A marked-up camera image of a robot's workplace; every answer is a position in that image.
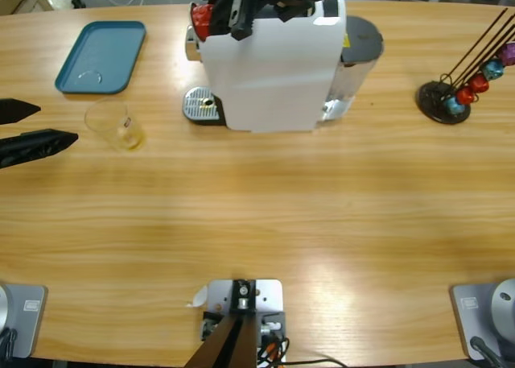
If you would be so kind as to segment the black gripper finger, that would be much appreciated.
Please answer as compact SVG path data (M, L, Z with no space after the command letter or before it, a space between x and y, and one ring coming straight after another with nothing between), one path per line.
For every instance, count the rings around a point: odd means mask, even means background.
M0 123L16 123L24 118L38 113L41 108L38 105L14 98L2 98L0 100Z
M11 167L56 155L79 138L77 133L46 129L1 139L1 167Z

